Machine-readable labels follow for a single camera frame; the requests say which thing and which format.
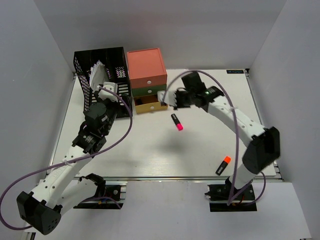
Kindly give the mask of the pink black highlighter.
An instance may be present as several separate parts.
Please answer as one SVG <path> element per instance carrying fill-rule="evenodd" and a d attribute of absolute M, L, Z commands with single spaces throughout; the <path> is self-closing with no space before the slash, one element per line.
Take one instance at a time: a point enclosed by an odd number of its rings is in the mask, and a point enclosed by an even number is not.
<path fill-rule="evenodd" d="M 180 120 L 178 119 L 178 117 L 173 113 L 171 114 L 171 118 L 176 126 L 176 128 L 178 129 L 178 131 L 182 131 L 184 129 L 183 125 L 181 124 Z"/>

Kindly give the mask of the yellow bottom drawer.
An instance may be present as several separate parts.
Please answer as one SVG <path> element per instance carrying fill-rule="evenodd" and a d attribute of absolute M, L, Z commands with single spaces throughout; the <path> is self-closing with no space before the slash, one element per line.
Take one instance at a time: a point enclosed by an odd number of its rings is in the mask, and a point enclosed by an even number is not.
<path fill-rule="evenodd" d="M 134 106 L 137 114 L 144 114 L 154 111 L 164 111 L 168 109 L 167 105 L 162 105 L 158 101 L 158 96 L 156 94 L 135 97 Z"/>

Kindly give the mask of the coral top drawer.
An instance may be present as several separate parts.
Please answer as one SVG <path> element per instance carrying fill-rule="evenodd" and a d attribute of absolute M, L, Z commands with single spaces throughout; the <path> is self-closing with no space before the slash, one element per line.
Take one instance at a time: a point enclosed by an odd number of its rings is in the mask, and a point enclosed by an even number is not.
<path fill-rule="evenodd" d="M 166 85 L 167 75 L 155 75 L 149 77 L 140 77 L 130 79 L 130 84 L 133 89 L 146 88 L 151 86 Z"/>

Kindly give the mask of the green drawer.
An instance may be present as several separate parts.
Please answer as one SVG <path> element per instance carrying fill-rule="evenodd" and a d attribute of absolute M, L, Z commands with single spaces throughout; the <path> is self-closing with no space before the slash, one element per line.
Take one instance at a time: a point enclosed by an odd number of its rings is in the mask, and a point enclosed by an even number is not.
<path fill-rule="evenodd" d="M 167 89 L 166 84 L 147 86 L 141 88 L 133 88 L 132 95 L 133 97 L 143 97 L 149 95 L 157 95 L 158 91 L 165 91 Z"/>

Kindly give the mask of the orange black highlighter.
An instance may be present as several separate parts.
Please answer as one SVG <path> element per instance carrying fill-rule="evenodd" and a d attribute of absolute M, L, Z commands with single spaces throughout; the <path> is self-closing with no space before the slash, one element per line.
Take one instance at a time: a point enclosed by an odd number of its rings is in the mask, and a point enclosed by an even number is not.
<path fill-rule="evenodd" d="M 224 160 L 221 162 L 221 164 L 219 165 L 219 167 L 217 168 L 217 170 L 215 171 L 215 174 L 220 176 L 223 173 L 223 171 L 226 169 L 226 167 L 229 165 L 231 160 L 232 160 L 231 157 L 226 156 Z"/>

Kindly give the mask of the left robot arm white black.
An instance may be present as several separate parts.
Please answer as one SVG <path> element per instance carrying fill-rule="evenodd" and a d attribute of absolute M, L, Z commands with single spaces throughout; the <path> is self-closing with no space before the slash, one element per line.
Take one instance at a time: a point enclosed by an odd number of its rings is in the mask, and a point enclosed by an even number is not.
<path fill-rule="evenodd" d="M 119 98 L 98 100 L 84 112 L 84 122 L 72 141 L 62 163 L 29 193 L 21 192 L 16 201 L 20 217 L 43 235 L 50 234 L 62 216 L 85 200 L 106 197 L 106 181 L 90 173 L 81 176 L 77 185 L 67 188 L 80 170 L 101 153 L 106 137 L 124 106 Z"/>

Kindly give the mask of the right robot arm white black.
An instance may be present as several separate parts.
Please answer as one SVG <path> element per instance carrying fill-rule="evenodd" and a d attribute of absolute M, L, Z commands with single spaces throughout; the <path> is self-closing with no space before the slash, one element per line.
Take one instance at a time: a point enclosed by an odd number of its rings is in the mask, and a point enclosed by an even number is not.
<path fill-rule="evenodd" d="M 225 192 L 229 198 L 236 200 L 255 176 L 280 157 L 280 132 L 274 126 L 267 128 L 245 115 L 234 106 L 219 82 L 206 87 L 199 74 L 215 80 L 200 70 L 187 70 L 178 75 L 185 89 L 183 99 L 187 104 L 216 117 L 235 133 L 235 167 L 227 179 L 229 184 Z"/>

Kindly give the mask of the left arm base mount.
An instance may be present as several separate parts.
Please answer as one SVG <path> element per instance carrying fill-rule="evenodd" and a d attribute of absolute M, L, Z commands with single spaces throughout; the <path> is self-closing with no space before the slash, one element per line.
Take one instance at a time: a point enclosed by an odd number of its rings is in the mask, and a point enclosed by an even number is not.
<path fill-rule="evenodd" d="M 96 191 L 87 201 L 74 206 L 74 209 L 120 210 L 122 208 L 126 193 L 124 185 L 107 184 L 103 177 L 94 173 L 81 176 L 78 182 L 84 179 L 92 181 L 96 186 Z"/>

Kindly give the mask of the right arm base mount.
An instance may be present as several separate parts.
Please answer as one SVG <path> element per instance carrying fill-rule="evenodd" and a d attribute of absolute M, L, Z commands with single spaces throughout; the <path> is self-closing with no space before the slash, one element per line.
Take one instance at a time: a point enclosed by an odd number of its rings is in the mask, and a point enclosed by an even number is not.
<path fill-rule="evenodd" d="M 256 199 L 253 186 L 250 185 L 238 195 L 230 205 L 227 205 L 230 190 L 226 184 L 208 184 L 207 192 L 204 194 L 209 200 L 209 210 L 212 213 L 228 212 L 256 212 L 257 204 L 249 203 Z"/>

